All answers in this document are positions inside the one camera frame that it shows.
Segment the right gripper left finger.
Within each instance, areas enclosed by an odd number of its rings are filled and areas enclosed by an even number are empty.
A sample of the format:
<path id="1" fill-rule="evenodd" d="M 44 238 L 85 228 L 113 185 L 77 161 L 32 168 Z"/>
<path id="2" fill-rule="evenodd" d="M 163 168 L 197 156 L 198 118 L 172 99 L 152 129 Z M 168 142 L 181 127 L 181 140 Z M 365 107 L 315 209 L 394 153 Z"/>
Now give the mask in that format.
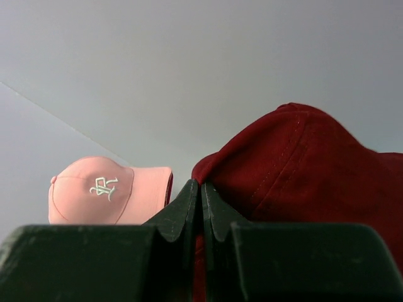
<path id="1" fill-rule="evenodd" d="M 198 183 L 142 225 L 25 225 L 1 244 L 2 301 L 191 301 Z"/>

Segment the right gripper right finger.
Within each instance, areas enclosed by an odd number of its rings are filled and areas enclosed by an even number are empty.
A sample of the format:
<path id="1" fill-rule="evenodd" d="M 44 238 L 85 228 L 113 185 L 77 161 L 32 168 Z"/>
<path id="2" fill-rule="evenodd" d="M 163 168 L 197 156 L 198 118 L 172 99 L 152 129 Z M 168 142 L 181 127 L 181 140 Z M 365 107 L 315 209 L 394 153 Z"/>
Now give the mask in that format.
<path id="1" fill-rule="evenodd" d="M 401 301 L 379 234 L 351 223 L 257 223 L 201 187 L 208 301 Z"/>

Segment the light pink cap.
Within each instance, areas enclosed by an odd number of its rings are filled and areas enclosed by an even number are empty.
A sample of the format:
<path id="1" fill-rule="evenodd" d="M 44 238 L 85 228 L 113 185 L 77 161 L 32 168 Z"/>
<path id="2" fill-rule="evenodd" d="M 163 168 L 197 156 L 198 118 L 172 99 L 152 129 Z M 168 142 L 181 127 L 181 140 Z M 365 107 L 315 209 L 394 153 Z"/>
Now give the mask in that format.
<path id="1" fill-rule="evenodd" d="M 51 224 L 139 225 L 164 207 L 169 167 L 125 167 L 108 157 L 84 157 L 50 181 Z"/>

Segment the dark red cap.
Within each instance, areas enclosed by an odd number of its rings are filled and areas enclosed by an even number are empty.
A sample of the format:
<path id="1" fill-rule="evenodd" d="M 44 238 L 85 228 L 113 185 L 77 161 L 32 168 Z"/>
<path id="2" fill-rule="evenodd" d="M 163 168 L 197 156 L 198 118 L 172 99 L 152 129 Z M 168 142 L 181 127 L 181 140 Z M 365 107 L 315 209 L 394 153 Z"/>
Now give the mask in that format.
<path id="1" fill-rule="evenodd" d="M 368 225 L 402 267 L 402 154 L 365 147 L 315 107 L 281 105 L 191 176 L 250 221 Z"/>

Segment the magenta baseball cap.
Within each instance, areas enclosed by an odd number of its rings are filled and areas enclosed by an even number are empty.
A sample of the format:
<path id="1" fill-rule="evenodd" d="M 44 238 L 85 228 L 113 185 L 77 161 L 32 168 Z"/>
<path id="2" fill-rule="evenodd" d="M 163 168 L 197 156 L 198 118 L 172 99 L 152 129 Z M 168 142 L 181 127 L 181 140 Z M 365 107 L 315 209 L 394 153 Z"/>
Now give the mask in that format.
<path id="1" fill-rule="evenodd" d="M 167 182 L 167 187 L 166 187 L 166 194 L 165 194 L 165 202 L 164 205 L 167 206 L 170 202 L 171 199 L 171 191 L 173 187 L 173 173 L 170 174 L 168 182 Z"/>

